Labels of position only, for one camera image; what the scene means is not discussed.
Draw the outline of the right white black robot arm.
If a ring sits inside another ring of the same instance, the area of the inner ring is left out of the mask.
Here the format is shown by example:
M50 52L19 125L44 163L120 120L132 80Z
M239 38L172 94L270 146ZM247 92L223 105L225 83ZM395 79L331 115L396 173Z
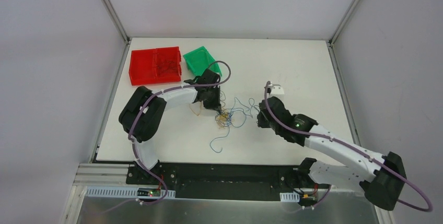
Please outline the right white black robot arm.
M394 210L405 185L398 176L406 176L398 154L389 152L383 155L338 140L316 120L304 114L291 114L277 97L262 100L259 109L257 119L260 128L270 128L289 143L316 150L340 162L339 166L335 166L315 158L305 158L296 174L299 185L341 186L363 193L379 208Z

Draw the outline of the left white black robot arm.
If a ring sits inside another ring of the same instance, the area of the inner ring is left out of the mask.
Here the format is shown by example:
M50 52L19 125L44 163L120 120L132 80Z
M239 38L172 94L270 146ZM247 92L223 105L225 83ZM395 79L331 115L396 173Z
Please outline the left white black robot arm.
M172 108L201 102L203 107L220 111L220 75L206 69L202 75L188 79L176 87L154 92L145 86L136 88L119 115L118 121L133 143L136 162L143 166L139 177L146 184L159 179L155 145L156 134L163 114Z

